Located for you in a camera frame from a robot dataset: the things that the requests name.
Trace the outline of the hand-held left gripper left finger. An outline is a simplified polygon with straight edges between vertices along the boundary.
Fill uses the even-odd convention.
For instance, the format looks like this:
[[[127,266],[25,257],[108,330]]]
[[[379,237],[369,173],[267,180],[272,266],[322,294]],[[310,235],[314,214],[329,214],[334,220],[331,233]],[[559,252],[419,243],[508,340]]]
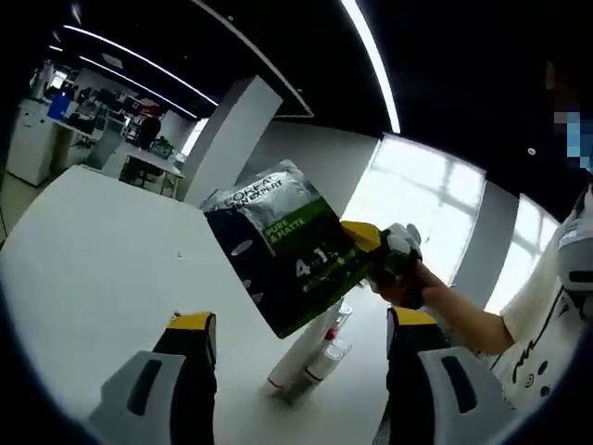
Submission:
[[[175,313],[101,387],[89,423],[106,444],[212,444],[216,315]]]

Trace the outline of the person's right hand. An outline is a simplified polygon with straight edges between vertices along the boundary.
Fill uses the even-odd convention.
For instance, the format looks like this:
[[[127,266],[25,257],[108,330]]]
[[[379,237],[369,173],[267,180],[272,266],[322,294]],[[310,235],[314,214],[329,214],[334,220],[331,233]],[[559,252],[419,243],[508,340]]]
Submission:
[[[377,287],[378,295],[393,306],[418,310],[436,292],[448,287],[421,261]]]

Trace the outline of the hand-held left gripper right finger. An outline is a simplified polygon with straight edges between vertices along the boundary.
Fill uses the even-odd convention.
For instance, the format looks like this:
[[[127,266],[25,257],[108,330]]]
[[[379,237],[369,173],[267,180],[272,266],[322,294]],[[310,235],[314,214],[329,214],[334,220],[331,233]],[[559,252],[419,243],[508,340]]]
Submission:
[[[387,310],[390,444],[487,444],[511,422],[497,378],[424,311]]]

